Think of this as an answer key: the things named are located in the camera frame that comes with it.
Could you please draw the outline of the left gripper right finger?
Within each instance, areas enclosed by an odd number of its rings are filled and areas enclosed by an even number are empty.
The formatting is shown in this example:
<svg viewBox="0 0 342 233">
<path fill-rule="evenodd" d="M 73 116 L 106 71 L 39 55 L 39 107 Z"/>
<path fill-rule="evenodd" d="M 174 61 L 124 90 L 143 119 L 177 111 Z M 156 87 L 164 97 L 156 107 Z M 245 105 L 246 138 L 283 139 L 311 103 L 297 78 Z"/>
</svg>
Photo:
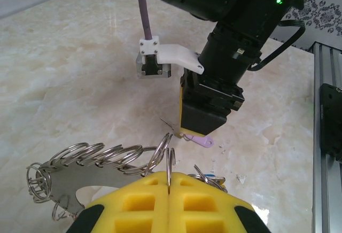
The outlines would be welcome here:
<svg viewBox="0 0 342 233">
<path fill-rule="evenodd" d="M 253 207 L 183 173 L 172 173 L 170 232 L 270 232 Z"/>
</svg>

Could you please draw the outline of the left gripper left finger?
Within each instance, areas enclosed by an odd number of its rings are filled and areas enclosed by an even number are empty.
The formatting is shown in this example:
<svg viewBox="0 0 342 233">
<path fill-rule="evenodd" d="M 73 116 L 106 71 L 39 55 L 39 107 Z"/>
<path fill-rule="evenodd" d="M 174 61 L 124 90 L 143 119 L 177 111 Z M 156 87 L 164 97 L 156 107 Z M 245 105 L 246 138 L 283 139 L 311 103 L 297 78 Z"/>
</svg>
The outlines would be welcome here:
<svg viewBox="0 0 342 233">
<path fill-rule="evenodd" d="M 153 173 L 92 201 L 68 232 L 167 232 L 166 172 Z"/>
</svg>

